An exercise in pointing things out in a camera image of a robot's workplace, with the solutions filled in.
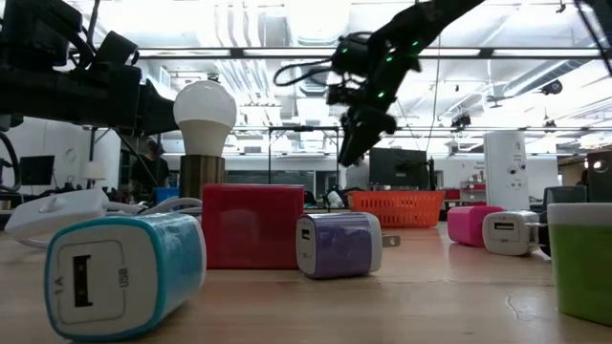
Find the desk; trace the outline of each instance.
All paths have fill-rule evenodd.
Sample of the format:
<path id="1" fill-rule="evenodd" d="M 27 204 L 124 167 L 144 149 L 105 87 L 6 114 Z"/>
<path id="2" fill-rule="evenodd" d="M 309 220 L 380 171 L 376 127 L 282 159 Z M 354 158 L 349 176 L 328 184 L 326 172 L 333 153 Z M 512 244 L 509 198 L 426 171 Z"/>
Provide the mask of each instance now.
<path id="1" fill-rule="evenodd" d="M 198 297 L 146 343 L 611 343 L 612 328 L 559 314 L 550 260 L 452 244 L 406 229 L 370 278 L 310 281 L 297 271 L 209 271 Z M 0 233 L 2 342 L 65 343 L 45 314 L 43 254 Z"/>

